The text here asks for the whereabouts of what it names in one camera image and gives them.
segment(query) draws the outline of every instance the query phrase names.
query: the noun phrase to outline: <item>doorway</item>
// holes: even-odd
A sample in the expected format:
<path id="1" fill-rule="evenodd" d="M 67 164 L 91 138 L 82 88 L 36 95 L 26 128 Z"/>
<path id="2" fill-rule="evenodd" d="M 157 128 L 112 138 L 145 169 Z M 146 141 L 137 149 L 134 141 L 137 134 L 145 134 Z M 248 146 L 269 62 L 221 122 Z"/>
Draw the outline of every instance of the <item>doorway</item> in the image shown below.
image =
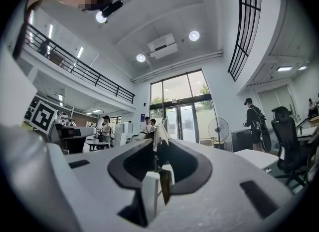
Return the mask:
<path id="1" fill-rule="evenodd" d="M 164 110 L 168 132 L 173 139 L 199 142 L 196 109 L 194 104 L 175 105 Z"/>

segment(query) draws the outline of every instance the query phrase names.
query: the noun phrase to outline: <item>white wall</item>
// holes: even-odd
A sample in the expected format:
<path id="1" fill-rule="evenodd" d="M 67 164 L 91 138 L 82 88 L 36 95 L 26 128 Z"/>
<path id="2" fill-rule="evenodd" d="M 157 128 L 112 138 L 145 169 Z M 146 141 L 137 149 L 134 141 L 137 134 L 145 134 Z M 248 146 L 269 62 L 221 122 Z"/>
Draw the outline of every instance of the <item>white wall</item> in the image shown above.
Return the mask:
<path id="1" fill-rule="evenodd" d="M 308 117 L 309 98 L 318 101 L 319 93 L 319 57 L 314 59 L 289 85 L 294 96 L 301 120 Z"/>
<path id="2" fill-rule="evenodd" d="M 141 114 L 145 114 L 145 116 L 150 115 L 151 83 L 138 83 L 135 88 L 135 93 L 134 104 L 136 111 L 132 116 L 132 122 L 133 134 L 138 134 L 141 131 Z"/>
<path id="3" fill-rule="evenodd" d="M 256 72 L 264 56 L 268 56 L 273 36 L 278 29 L 277 25 L 281 24 L 279 20 L 281 5 L 282 0 L 262 0 L 260 19 L 254 44 L 235 84 L 237 93 L 246 87 L 247 82 Z"/>
<path id="4" fill-rule="evenodd" d="M 217 117 L 223 118 L 229 124 L 231 132 L 244 129 L 247 107 L 245 99 L 250 97 L 256 106 L 260 107 L 254 92 L 237 95 L 234 80 L 227 73 L 228 65 L 223 60 L 206 63 L 202 66 L 209 91 L 212 96 Z"/>
<path id="5" fill-rule="evenodd" d="M 101 128 L 103 122 L 104 122 L 104 119 L 103 119 L 103 118 L 99 118 L 99 119 L 98 119 L 98 124 L 97 124 L 96 126 L 97 126 L 98 128 Z"/>
<path id="6" fill-rule="evenodd" d="M 132 121 L 133 116 L 134 116 L 134 113 L 125 113 L 125 114 L 122 114 L 122 115 L 121 115 L 121 117 L 122 117 L 121 123 Z"/>
<path id="7" fill-rule="evenodd" d="M 92 69 L 95 69 L 111 81 L 134 93 L 135 86 L 131 80 L 104 57 L 99 56 L 92 64 Z"/>

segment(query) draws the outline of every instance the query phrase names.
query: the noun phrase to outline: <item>woman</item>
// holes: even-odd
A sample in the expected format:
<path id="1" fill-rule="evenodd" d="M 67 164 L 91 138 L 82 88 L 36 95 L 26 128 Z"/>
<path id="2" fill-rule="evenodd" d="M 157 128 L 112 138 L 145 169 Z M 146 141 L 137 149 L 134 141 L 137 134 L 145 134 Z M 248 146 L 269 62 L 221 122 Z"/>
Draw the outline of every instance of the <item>woman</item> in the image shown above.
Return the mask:
<path id="1" fill-rule="evenodd" d="M 102 139 L 103 142 L 110 143 L 110 131 L 112 128 L 112 125 L 110 123 L 110 117 L 109 116 L 104 116 L 104 126 L 102 129 Z"/>

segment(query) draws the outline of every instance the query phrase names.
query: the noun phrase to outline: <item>desk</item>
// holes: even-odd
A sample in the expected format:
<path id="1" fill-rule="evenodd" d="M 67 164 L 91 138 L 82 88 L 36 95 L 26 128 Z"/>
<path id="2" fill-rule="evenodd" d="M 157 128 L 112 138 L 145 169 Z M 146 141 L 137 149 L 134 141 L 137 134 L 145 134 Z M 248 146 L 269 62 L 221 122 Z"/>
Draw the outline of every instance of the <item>desk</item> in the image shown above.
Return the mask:
<path id="1" fill-rule="evenodd" d="M 99 142 L 98 139 L 86 140 L 85 143 L 90 146 L 90 152 L 93 151 L 95 147 L 98 148 L 98 147 L 105 147 L 105 146 L 109 145 L 109 143 L 107 143 L 107 142 Z"/>
<path id="2" fill-rule="evenodd" d="M 319 116 L 312 118 L 310 122 L 312 126 L 319 124 Z"/>
<path id="3" fill-rule="evenodd" d="M 309 141 L 312 138 L 312 136 L 316 133 L 316 131 L 317 131 L 317 126 L 307 128 L 307 129 L 302 129 L 303 134 L 300 134 L 300 129 L 298 129 L 297 130 L 298 141 L 299 142 Z"/>
<path id="4" fill-rule="evenodd" d="M 257 166 L 259 169 L 265 170 L 272 164 L 276 163 L 279 158 L 277 156 L 255 151 L 255 150 L 241 150 L 238 152 L 235 152 L 236 155 L 243 157 L 250 163 Z"/>

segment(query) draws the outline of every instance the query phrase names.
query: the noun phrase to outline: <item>black railing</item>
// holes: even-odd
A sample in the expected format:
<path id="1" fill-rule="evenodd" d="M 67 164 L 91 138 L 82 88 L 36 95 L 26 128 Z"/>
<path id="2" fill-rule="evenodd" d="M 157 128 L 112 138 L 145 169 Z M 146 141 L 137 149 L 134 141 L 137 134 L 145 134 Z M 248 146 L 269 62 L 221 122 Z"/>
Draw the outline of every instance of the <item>black railing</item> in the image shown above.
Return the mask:
<path id="1" fill-rule="evenodd" d="M 261 0 L 239 0 L 239 23 L 236 46 L 228 72 L 236 81 L 253 46 L 260 18 Z"/>
<path id="2" fill-rule="evenodd" d="M 122 88 L 101 73 L 86 65 L 30 24 L 27 27 L 25 44 L 55 63 L 57 66 L 65 69 L 87 83 L 120 99 L 133 103 L 135 94 Z"/>

